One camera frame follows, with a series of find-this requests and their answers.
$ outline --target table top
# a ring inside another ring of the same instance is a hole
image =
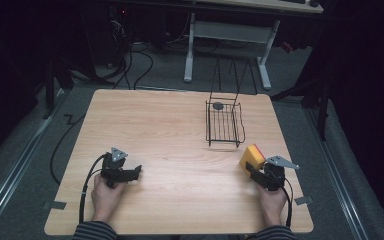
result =
[[[273,10],[292,11],[300,13],[322,13],[323,8],[321,5],[311,7],[309,0],[306,3],[292,3],[280,0],[196,0],[197,2],[207,2],[215,4],[228,4],[244,7],[258,7]]]
[[[255,183],[239,161],[251,144],[266,157],[290,159],[270,98],[238,96],[246,139],[236,148],[233,143],[208,145],[209,96],[202,92],[96,91],[55,198],[67,203],[66,207],[51,210],[45,232],[74,233],[86,175],[112,146],[129,154],[124,169],[142,165],[139,180],[129,182],[110,222],[118,234],[246,234],[263,229]],[[295,170],[285,172],[294,198],[301,197]],[[93,178],[86,196],[85,220],[93,215],[92,189]],[[285,205],[283,222],[286,216]],[[293,203],[291,228],[294,232],[312,231],[305,204]]]

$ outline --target dark background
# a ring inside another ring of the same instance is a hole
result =
[[[332,81],[330,99],[384,208],[384,1],[323,1],[322,5],[325,16],[354,21],[322,26],[284,20],[275,45],[314,47],[297,85],[314,78]],[[66,68],[77,67],[91,75],[95,64],[117,62],[113,49],[103,47],[113,48],[106,33],[111,31],[104,19],[106,9],[99,4],[96,14],[83,9],[82,15],[72,3],[0,1],[0,144],[37,104],[35,95],[44,84],[50,59],[63,58]],[[135,20],[135,37],[160,48],[169,40],[166,32],[176,36],[186,18],[185,13],[161,9],[131,9],[129,14]],[[326,74],[327,66],[331,68]],[[300,94],[317,99],[321,90],[310,87]]]

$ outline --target wooden table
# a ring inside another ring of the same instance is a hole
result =
[[[290,159],[270,98],[239,95],[246,140],[206,141],[209,93],[98,90],[79,133],[46,222],[49,235],[71,235],[78,224],[83,183],[93,162],[112,146],[127,152],[125,169],[142,165],[138,181],[125,189],[110,225],[118,234],[244,234],[264,228],[255,183],[239,160],[245,148],[257,144],[266,157]],[[294,197],[302,190],[296,173],[286,169]],[[89,182],[85,220],[93,205]],[[282,212],[286,220],[287,207]],[[310,232],[306,205],[293,204],[292,230]]]

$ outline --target human hand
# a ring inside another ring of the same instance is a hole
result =
[[[101,174],[97,174],[94,179],[94,185],[92,202],[95,207],[95,213],[93,214],[92,221],[108,223],[120,202],[121,192],[126,184],[119,183],[114,189],[110,188]]]
[[[286,203],[286,195],[282,189],[268,191],[257,184],[260,192],[260,205],[263,210],[263,220],[266,227],[281,225],[280,214]]]

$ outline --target striped sleeve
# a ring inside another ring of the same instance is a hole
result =
[[[73,240],[115,240],[117,234],[106,223],[91,221],[77,225]]]
[[[286,226],[272,226],[257,233],[256,240],[296,240],[297,237]]]

